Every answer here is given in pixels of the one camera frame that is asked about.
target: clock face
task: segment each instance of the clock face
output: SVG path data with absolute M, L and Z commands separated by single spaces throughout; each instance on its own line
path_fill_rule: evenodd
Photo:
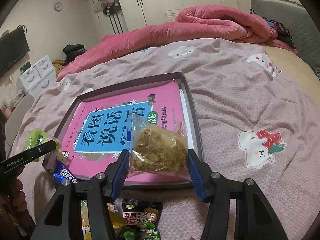
M 54 10 L 57 12 L 61 12 L 62 11 L 62 3 L 57 2 L 54 6 L 53 6 Z

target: gray headboard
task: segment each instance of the gray headboard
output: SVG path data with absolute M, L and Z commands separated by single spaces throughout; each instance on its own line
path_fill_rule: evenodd
M 261 17 L 281 22 L 289 29 L 293 43 L 313 70 L 320 67 L 320 32 L 307 11 L 295 6 L 262 0 L 251 0 L 251 8 Z

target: green snack package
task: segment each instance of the green snack package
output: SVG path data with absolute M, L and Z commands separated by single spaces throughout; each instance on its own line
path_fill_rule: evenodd
M 41 131 L 37 128 L 34 128 L 28 136 L 27 140 L 27 145 L 26 145 L 26 150 L 31 149 L 33 147 L 39 146 L 40 144 L 43 144 L 47 141 L 54 140 L 57 143 L 57 148 L 53 151 L 54 154 L 56 154 L 58 160 L 62 161 L 64 160 L 64 155 L 63 153 L 59 152 L 61 149 L 62 145 L 61 143 L 54 138 L 53 136 L 48 135 L 46 132 Z
M 162 202 L 122 200 L 123 217 L 126 226 L 120 231 L 120 240 L 160 240 L 156 229 L 162 212 Z

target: black snack package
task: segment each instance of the black snack package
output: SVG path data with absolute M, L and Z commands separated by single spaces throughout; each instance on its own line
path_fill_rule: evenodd
M 122 200 L 123 217 L 126 226 L 120 231 L 120 240 L 160 240 L 156 229 L 162 212 L 162 202 Z

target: wall socket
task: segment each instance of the wall socket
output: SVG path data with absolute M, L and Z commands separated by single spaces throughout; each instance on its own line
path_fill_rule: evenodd
M 4 82 L 3 82 L 4 86 L 6 87 L 9 84 L 12 84 L 12 77 L 9 76 Z

